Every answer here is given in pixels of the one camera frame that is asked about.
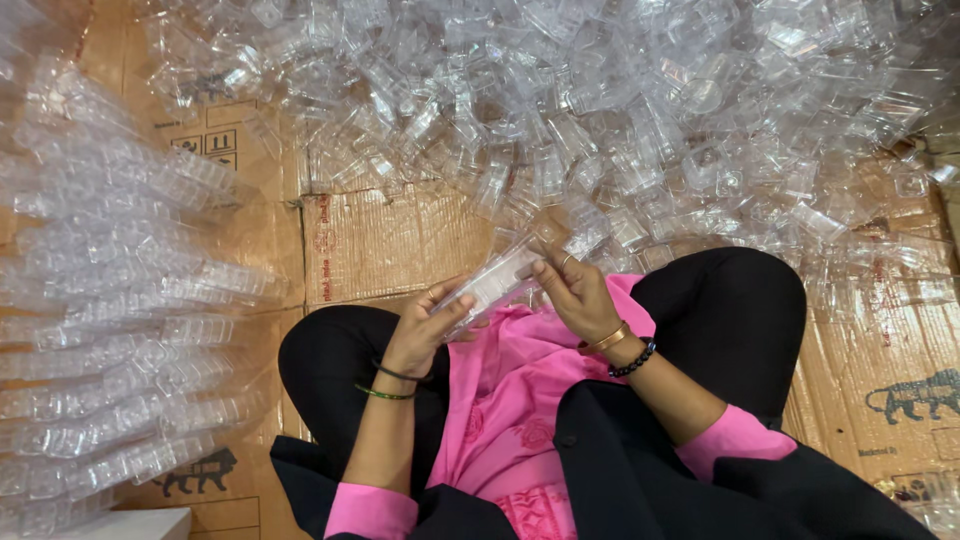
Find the bracelet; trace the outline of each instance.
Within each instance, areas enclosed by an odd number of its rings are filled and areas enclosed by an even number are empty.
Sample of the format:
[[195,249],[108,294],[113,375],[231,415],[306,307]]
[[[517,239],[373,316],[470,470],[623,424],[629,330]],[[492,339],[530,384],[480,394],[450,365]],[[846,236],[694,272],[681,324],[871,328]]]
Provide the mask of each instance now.
[[377,392],[376,390],[373,390],[373,389],[368,388],[368,387],[366,387],[366,386],[361,386],[360,384],[358,384],[358,383],[356,383],[356,382],[353,384],[353,386],[354,386],[357,390],[360,390],[361,392],[363,392],[363,393],[365,393],[365,394],[370,394],[371,396],[374,396],[375,398],[383,398],[383,399],[385,399],[385,400],[409,400],[410,398],[412,398],[412,397],[414,397],[414,396],[417,395],[417,392],[414,392],[413,394],[410,394],[409,396],[395,396],[394,394],[384,394],[383,392]]
[[614,333],[608,335],[600,341],[597,341],[593,345],[588,345],[586,341],[581,341],[580,345],[577,346],[577,352],[583,356],[593,355],[609,349],[621,339],[630,335],[630,326],[627,325],[627,321],[621,322],[623,324],[620,325],[620,328],[618,328]]
[[647,344],[647,348],[644,349],[642,353],[640,353],[640,356],[637,356],[636,360],[630,362],[629,364],[621,368],[615,368],[611,365],[609,368],[607,368],[607,375],[613,377],[614,379],[626,377],[631,373],[633,373],[634,371],[636,371],[636,368],[643,365],[643,362],[647,361],[650,358],[650,356],[657,349],[657,344],[654,343],[654,338],[641,337],[640,340]]
[[430,381],[433,380],[433,370],[432,370],[432,369],[430,370],[430,373],[426,374],[426,377],[410,377],[409,375],[403,375],[403,374],[400,374],[400,373],[396,373],[396,372],[390,371],[389,369],[387,369],[387,368],[383,367],[382,365],[380,365],[380,362],[376,361],[376,358],[371,358],[371,359],[370,359],[370,362],[373,364],[373,367],[375,367],[375,368],[378,369],[379,371],[382,371],[383,373],[386,373],[387,375],[389,375],[389,376],[391,376],[391,377],[396,377],[397,379],[400,379],[400,380],[411,380],[411,381],[413,381],[413,382],[430,382]]

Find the hand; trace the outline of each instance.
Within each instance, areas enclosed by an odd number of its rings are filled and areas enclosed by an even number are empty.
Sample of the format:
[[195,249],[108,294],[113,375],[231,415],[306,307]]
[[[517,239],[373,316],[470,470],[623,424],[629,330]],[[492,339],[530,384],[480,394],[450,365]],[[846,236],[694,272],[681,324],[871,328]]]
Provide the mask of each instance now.
[[[457,276],[439,282],[404,307],[387,345],[387,352],[383,355],[383,367],[410,377],[425,377],[430,372],[433,355],[443,344],[444,335],[467,315],[475,300],[470,295],[464,295],[433,315],[430,310],[465,279],[466,276]],[[475,334],[465,331],[457,340],[472,341],[475,338]]]
[[[534,278],[566,327],[592,345],[617,331],[623,322],[600,269],[568,255],[547,249],[547,260],[533,264]],[[558,269],[563,269],[562,276]]]

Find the black bead bracelet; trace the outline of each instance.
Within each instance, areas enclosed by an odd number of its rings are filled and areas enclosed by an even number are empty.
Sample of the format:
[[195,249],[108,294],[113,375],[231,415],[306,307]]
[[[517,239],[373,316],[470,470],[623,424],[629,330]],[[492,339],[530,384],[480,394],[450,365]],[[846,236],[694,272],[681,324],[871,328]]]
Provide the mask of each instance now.
[[636,368],[643,365],[643,362],[647,361],[650,358],[650,355],[652,355],[654,351],[657,349],[657,344],[654,343],[654,338],[641,337],[640,340],[647,344],[647,348],[644,349],[642,353],[640,353],[640,356],[637,356],[636,360],[630,362],[629,364],[623,367],[615,368],[613,366],[610,366],[609,368],[607,368],[608,375],[610,375],[614,379],[626,377],[631,373],[633,373],[634,371],[636,371]]
[[411,380],[413,382],[430,382],[433,380],[432,369],[430,370],[430,373],[426,374],[426,377],[410,377],[409,375],[403,375],[402,373],[390,371],[389,369],[380,365],[380,362],[376,358],[371,358],[370,362],[373,364],[373,367],[375,367],[377,370],[382,371],[383,373],[386,373],[391,377],[396,377],[397,379],[400,379],[400,380]]

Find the pink fabric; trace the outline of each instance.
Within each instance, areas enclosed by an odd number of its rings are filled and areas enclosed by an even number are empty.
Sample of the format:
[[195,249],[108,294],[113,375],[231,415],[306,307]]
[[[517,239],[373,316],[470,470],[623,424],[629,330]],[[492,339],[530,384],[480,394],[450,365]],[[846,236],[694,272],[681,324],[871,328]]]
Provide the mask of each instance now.
[[[653,335],[653,319],[630,298],[641,278],[613,275],[607,277],[607,286],[631,330]],[[576,538],[564,471],[552,443],[557,406],[580,380],[611,380],[601,356],[576,352],[579,341],[554,312],[503,307],[476,341],[451,344],[450,407],[427,487],[445,483],[496,503],[520,540]],[[743,444],[737,445],[744,426]],[[724,452],[772,459],[792,452],[787,443],[756,428],[766,432],[756,418],[730,406],[713,427],[678,449],[678,455],[698,479],[710,479],[713,460],[731,455]],[[796,448],[789,437],[775,435]],[[754,443],[760,450],[750,450]],[[392,539],[413,530],[418,509],[411,499],[383,489],[340,486],[324,537],[350,531]],[[376,523],[372,514],[377,514]]]
[[713,482],[717,457],[783,459],[797,450],[797,442],[783,433],[770,431],[753,414],[727,405],[712,426],[677,449],[677,457],[698,480]]
[[352,532],[373,540],[402,540],[417,524],[417,502],[396,491],[340,482],[324,538]]
[[[609,276],[613,304],[637,335],[656,325],[632,298],[640,276]],[[504,509],[520,540],[575,538],[553,446],[557,406],[583,379],[611,380],[601,356],[556,313],[505,307],[473,343],[450,345],[450,408],[427,487],[446,483]]]

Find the black leggings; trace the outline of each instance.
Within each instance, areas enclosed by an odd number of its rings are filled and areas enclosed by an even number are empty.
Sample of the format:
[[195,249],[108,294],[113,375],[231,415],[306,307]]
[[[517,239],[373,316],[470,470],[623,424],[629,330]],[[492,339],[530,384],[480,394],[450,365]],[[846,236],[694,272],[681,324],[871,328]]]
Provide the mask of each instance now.
[[[804,336],[804,287],[781,260],[748,248],[719,248],[678,258],[631,291],[657,323],[657,350],[727,403],[778,428]],[[283,385],[324,454],[322,472],[343,476],[370,384],[399,316],[363,306],[318,309],[280,345]],[[426,484],[440,449],[449,405],[450,356],[434,356],[422,384],[411,487]]]

